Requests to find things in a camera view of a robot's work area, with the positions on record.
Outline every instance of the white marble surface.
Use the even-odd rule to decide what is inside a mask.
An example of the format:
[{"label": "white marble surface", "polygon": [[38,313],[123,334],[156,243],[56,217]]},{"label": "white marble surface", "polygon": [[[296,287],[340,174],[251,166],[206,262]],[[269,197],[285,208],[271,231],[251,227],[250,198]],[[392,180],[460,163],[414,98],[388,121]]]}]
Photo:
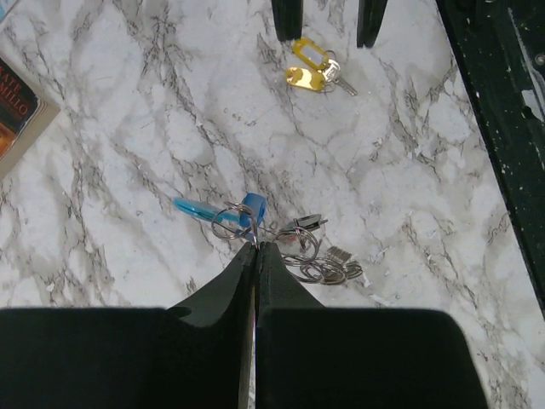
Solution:
[{"label": "white marble surface", "polygon": [[62,114],[0,184],[0,305],[179,302],[239,244],[170,198],[260,192],[366,266],[320,301],[447,311],[491,407],[545,407],[545,324],[434,1],[392,0],[371,51],[357,3],[305,10],[350,98],[287,88],[265,0],[23,0],[0,49]]}]

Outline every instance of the blue plastic tag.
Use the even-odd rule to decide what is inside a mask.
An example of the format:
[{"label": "blue plastic tag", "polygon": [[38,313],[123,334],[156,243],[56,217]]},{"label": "blue plastic tag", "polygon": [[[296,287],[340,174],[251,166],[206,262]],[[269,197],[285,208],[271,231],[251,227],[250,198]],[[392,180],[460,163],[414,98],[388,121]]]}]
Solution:
[{"label": "blue plastic tag", "polygon": [[[212,219],[214,219],[215,215],[221,212],[220,208],[217,208],[213,206],[212,204],[208,204],[205,202],[198,202],[195,200],[187,200],[184,198],[175,198],[174,206],[176,206],[178,210],[183,211],[187,215],[191,217],[195,217],[200,220],[204,220],[206,222],[212,222]],[[239,219],[238,214],[232,213],[230,211],[226,211],[224,213],[221,213],[221,215],[217,217],[215,220],[218,223],[221,223],[224,220],[227,220],[228,222],[234,222],[238,224],[238,219]]]},{"label": "blue plastic tag", "polygon": [[[242,204],[247,205],[254,211],[255,218],[257,220],[257,226],[259,227],[261,225],[261,222],[263,222],[263,217],[265,216],[265,209],[267,208],[267,200],[260,194],[248,193],[244,197]],[[250,215],[241,212],[238,224],[240,225],[241,228],[249,228]]]}]

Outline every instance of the key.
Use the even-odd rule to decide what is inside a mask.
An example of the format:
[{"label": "key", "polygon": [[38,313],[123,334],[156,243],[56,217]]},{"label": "key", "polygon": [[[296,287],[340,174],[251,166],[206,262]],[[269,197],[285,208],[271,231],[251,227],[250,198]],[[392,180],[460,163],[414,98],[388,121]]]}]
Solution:
[{"label": "key", "polygon": [[322,74],[327,83],[339,85],[351,96],[356,96],[358,94],[358,91],[341,77],[341,66],[337,61],[329,58],[329,66],[322,71]]},{"label": "key", "polygon": [[286,82],[294,87],[321,92],[325,86],[324,74],[308,68],[290,67],[286,70],[285,76]]},{"label": "key", "polygon": [[329,65],[330,57],[313,40],[301,38],[294,42],[293,53],[305,64],[316,71],[321,71]]}]

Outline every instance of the orange book cover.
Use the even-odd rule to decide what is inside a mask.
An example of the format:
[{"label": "orange book cover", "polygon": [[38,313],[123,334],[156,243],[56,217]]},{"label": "orange book cover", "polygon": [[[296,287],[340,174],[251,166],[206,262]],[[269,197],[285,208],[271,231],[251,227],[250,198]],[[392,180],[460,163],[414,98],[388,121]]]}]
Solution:
[{"label": "orange book cover", "polygon": [[13,146],[38,105],[36,94],[0,59],[0,159]]}]

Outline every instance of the book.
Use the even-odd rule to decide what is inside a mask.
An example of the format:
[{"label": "book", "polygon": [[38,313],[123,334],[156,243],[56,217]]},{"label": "book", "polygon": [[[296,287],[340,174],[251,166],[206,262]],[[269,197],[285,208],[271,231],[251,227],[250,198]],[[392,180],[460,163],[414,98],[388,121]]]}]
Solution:
[{"label": "book", "polygon": [[14,7],[15,3],[17,3],[17,0],[0,0],[0,21]]},{"label": "book", "polygon": [[0,181],[59,112],[37,90],[0,55]]}]

